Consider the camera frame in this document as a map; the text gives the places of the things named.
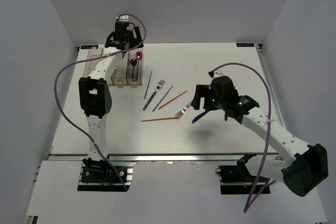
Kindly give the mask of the dark blue plastic knife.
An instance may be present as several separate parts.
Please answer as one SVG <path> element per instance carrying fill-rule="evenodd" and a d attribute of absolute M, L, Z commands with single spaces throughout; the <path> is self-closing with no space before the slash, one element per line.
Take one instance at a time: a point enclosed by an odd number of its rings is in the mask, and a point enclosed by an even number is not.
<path fill-rule="evenodd" d="M 204 111 L 204 112 L 200 113 L 198 116 L 196 116 L 192 120 L 192 124 L 196 123 L 198 120 L 200 120 L 202 117 L 204 117 L 207 113 L 208 113 L 208 111 Z"/>

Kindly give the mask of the iridescent red spoon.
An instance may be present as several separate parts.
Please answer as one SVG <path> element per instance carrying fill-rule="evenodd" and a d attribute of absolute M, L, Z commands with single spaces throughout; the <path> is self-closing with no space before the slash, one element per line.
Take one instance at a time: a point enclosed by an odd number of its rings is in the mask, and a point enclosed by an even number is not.
<path fill-rule="evenodd" d="M 142 59 L 142 52 L 137 51 L 135 54 L 135 58 L 138 61 L 137 69 L 136 69 L 136 80 L 138 79 L 138 74 L 139 74 L 139 66 L 140 66 L 140 61 Z"/>

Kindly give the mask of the black spoon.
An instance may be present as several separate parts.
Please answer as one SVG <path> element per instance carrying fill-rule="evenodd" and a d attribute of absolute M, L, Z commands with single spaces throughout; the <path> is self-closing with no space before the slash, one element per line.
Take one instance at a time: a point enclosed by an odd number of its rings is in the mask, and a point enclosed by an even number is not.
<path fill-rule="evenodd" d="M 130 64 L 132 66 L 132 73 L 131 73 L 131 78 L 133 79 L 134 78 L 134 68 L 135 66 L 138 64 L 138 60 L 136 58 L 132 58 L 130 60 Z"/>

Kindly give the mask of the pink handled fork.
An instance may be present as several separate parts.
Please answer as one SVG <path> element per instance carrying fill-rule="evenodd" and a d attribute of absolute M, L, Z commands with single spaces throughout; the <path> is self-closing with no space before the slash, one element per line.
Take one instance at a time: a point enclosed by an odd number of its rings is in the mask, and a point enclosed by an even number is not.
<path fill-rule="evenodd" d="M 175 114 L 175 117 L 177 118 L 181 118 L 185 112 L 187 111 L 187 109 L 191 106 L 191 102 L 189 102 L 183 109 L 181 109 L 180 111 L 178 111 L 176 114 Z"/>

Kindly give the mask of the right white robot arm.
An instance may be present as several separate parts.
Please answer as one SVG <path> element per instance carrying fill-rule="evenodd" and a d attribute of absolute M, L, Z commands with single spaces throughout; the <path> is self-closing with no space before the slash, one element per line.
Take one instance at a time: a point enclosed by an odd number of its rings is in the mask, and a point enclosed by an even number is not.
<path fill-rule="evenodd" d="M 198 84 L 191 102 L 194 110 L 224 111 L 224 119 L 234 119 L 250 129 L 280 155 L 280 159 L 263 158 L 246 153 L 231 172 L 221 175 L 224 181 L 239 178 L 245 182 L 263 177 L 285 184 L 295 195 L 303 197 L 328 175 L 327 150 L 311 145 L 269 119 L 259 103 L 248 95 L 239 95 L 228 76 L 213 78 L 210 84 Z"/>

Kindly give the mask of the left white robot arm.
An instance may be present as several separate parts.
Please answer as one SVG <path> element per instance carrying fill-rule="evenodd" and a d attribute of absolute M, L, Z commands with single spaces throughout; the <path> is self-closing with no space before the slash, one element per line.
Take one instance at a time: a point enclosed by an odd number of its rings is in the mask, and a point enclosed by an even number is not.
<path fill-rule="evenodd" d="M 87 77 L 79 80 L 80 107 L 84 111 L 89 127 L 90 145 L 88 158 L 104 161 L 109 156 L 106 143 L 106 121 L 112 108 L 112 97 L 108 83 L 113 72 L 131 50 L 143 47 L 145 36 L 141 36 L 139 26 L 123 14 L 116 17 L 114 31 L 106 39 L 98 62 Z"/>

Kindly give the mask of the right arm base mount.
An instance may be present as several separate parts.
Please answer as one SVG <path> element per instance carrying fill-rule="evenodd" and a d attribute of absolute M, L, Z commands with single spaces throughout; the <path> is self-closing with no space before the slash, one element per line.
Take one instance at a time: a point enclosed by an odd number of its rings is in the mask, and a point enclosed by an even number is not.
<path fill-rule="evenodd" d="M 215 173 L 219 176 L 221 195 L 249 195 L 255 176 L 245 175 L 237 165 L 238 160 L 246 155 L 250 157 L 251 153 L 239 157 L 228 156 L 218 161 Z"/>

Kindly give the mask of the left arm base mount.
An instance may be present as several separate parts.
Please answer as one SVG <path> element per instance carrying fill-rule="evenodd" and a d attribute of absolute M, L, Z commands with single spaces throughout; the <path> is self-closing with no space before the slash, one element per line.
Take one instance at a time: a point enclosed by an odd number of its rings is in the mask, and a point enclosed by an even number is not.
<path fill-rule="evenodd" d="M 106 161 L 82 160 L 77 191 L 126 192 L 131 183 L 130 166 L 116 166 L 113 169 Z"/>

